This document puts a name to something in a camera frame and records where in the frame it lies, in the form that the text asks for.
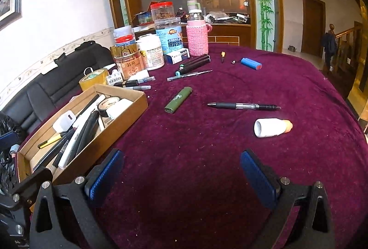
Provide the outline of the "white marker tube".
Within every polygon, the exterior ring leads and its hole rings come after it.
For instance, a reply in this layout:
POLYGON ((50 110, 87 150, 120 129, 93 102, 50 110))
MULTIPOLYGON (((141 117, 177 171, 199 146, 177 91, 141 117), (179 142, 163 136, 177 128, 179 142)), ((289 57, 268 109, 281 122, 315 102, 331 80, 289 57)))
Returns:
POLYGON ((65 169, 70 157, 72 155, 72 150, 75 148, 75 145, 77 143, 77 138, 81 134, 81 131, 83 129, 83 126, 86 124, 86 121, 88 120, 90 114, 97 109, 97 105, 101 103, 102 100, 105 100, 106 96, 101 94, 97 95, 97 98, 95 100, 92 100, 92 104, 87 107, 87 109, 79 114, 79 117, 74 123, 75 132, 72 135, 60 161, 58 162, 58 168, 65 169))

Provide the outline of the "pink knit covered bottle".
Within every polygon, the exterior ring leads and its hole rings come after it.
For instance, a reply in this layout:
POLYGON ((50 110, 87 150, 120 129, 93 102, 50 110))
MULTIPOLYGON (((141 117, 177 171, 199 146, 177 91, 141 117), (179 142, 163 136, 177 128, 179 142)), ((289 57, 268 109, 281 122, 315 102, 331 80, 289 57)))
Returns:
POLYGON ((200 9, 191 9, 186 31, 190 56, 199 57, 208 54, 208 33, 212 26, 208 24, 200 9))

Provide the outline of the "black marker pink caps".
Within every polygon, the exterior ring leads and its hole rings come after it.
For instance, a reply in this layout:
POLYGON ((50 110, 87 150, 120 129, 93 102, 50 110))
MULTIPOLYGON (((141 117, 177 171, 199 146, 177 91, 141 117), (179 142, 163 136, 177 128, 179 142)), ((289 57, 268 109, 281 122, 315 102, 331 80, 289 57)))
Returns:
POLYGON ((75 129, 69 130, 67 133, 63 135, 63 137, 53 145, 53 147, 40 159, 40 161, 33 167, 33 171, 38 170, 40 167, 46 167, 51 160, 55 158, 66 143, 66 141, 70 140, 72 135, 74 134, 75 129))

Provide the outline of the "maroon velvet tablecloth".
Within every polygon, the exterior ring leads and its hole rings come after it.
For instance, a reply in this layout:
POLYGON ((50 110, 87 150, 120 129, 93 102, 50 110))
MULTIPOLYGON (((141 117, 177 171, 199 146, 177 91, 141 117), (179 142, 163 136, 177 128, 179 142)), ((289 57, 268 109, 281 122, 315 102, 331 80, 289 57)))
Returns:
POLYGON ((303 59, 213 44, 208 74, 168 82, 157 70, 148 108, 116 142, 124 168, 96 218, 118 248, 249 248, 269 214, 240 166, 252 150, 293 183, 321 181, 337 248, 355 247, 367 218, 367 141, 345 100, 303 59), (221 52, 225 51, 224 63, 221 52), (240 63, 249 58, 256 71, 240 63), (193 92, 174 114, 165 106, 193 92), (208 103, 278 105, 231 110, 208 103), (289 120, 289 133, 257 138, 261 118, 289 120))

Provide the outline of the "black markers pair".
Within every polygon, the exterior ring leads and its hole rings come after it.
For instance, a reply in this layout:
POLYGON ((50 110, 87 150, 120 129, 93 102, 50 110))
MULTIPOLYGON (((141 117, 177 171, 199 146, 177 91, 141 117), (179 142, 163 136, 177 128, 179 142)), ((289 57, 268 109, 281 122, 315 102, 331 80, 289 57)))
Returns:
POLYGON ((193 62, 189 62, 183 67, 181 67, 178 71, 176 71, 175 75, 180 76, 180 75, 188 74, 191 71, 196 70, 199 67, 202 67, 210 62, 211 62, 211 58, 209 55, 199 57, 197 60, 194 60, 193 62))

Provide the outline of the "cardboard tray box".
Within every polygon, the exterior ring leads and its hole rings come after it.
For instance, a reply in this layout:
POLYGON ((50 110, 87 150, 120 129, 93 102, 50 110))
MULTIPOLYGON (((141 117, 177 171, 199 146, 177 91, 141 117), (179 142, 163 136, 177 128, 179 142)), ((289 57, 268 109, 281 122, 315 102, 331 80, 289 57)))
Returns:
POLYGON ((55 166, 52 179, 54 184, 68 183, 78 175, 85 174, 148 108, 144 92, 101 84, 94 85, 76 96, 31 133, 16 156, 15 169, 18 182, 28 178, 36 170, 37 164, 46 157, 47 152, 52 148, 52 146, 46 146, 44 149, 39 149, 37 146, 42 141, 56 135, 56 131, 52 127, 56 120, 67 111, 78 115, 96 95, 101 95, 105 99, 115 96, 132 103, 113 119, 101 118, 94 123, 95 126, 92 129, 92 133, 95 134, 94 139, 83 150, 77 152, 70 163, 64 164, 64 159, 61 159, 60 163, 55 166))

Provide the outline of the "yellow black utility knife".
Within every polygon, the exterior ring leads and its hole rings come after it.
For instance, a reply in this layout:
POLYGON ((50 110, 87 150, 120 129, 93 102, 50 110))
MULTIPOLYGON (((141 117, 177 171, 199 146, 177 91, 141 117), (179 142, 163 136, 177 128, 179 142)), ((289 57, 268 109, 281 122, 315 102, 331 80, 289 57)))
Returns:
POLYGON ((57 135, 54 135, 51 138, 49 138, 48 140, 45 140, 42 143, 38 144, 37 148, 38 149, 45 148, 46 146, 49 146, 50 144, 53 144, 53 143, 59 141, 60 139, 62 139, 65 134, 66 133, 59 133, 57 135))

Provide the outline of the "black marker grey cap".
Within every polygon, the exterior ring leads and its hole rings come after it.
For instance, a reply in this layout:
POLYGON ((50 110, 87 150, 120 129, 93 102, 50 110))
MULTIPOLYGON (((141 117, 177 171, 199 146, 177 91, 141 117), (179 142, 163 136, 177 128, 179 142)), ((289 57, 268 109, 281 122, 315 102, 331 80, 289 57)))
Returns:
POLYGON ((74 157, 76 157, 93 139, 98 127, 98 118, 100 113, 93 111, 88 117, 86 124, 83 126, 79 141, 77 141, 77 149, 74 157))

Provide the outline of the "orange tea tin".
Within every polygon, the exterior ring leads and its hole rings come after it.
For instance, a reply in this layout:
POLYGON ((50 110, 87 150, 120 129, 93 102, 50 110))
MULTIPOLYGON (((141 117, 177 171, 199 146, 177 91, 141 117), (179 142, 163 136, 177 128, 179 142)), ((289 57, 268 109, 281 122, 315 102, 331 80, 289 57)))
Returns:
POLYGON ((124 80, 128 80, 131 76, 145 68, 144 60, 137 44, 115 45, 110 47, 110 52, 124 80))

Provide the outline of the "blue lighter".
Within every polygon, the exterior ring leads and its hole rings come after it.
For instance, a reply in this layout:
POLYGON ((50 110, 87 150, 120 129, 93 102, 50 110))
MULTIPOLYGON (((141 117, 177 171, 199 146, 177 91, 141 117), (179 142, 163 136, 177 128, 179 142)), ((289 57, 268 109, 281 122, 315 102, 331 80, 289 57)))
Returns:
POLYGON ((247 66, 247 67, 249 67, 253 70, 256 70, 256 71, 260 70, 263 66, 259 62, 255 61, 255 60, 252 60, 252 59, 249 59, 249 58, 245 58, 245 57, 242 58, 242 60, 240 60, 240 63, 242 65, 247 66))

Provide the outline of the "white plastic jar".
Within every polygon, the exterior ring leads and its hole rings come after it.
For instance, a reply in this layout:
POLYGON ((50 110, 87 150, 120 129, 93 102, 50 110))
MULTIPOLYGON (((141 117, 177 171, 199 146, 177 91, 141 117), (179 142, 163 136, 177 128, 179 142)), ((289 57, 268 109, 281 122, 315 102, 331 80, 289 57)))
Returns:
POLYGON ((148 71, 159 69, 165 65, 161 41, 156 34, 140 36, 137 44, 148 71))

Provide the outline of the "black tape roll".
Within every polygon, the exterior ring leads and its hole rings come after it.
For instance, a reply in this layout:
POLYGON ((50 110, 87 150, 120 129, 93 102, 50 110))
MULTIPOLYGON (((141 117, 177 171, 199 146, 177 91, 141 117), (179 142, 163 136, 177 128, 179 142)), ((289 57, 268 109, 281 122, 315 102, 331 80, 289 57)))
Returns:
POLYGON ((107 109, 115 105, 119 101, 120 101, 120 97, 118 96, 110 96, 104 99, 103 101, 101 101, 101 103, 97 105, 97 109, 101 117, 108 118, 109 116, 107 114, 107 109))

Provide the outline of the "small orange screwdriver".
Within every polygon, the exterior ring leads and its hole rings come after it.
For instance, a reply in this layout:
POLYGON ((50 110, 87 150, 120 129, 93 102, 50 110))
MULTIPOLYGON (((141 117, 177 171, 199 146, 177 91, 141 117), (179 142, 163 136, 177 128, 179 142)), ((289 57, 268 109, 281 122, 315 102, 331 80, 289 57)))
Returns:
POLYGON ((222 63, 224 63, 225 56, 226 56, 226 52, 225 51, 221 52, 221 62, 222 63))

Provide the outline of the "black pen red band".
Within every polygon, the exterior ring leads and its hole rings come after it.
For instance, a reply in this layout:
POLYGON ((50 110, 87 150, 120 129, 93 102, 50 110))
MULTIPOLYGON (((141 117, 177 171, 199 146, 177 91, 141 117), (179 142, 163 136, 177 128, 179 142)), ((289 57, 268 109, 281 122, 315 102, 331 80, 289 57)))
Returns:
POLYGON ((66 142, 64 143, 63 147, 61 148, 60 152, 58 153, 57 157, 55 158, 54 162, 52 163, 52 167, 57 169, 59 162, 64 154, 64 151, 66 150, 68 144, 69 144, 70 139, 67 139, 66 142))

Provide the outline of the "black gel pen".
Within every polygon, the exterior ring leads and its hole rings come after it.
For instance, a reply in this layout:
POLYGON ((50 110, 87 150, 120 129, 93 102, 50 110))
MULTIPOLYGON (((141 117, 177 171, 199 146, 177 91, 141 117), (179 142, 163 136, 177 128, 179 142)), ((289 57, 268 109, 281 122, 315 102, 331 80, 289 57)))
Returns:
POLYGON ((217 109, 231 109, 231 110, 262 110, 262 111, 277 111, 281 107, 278 105, 266 105, 257 103, 208 103, 208 107, 217 109))

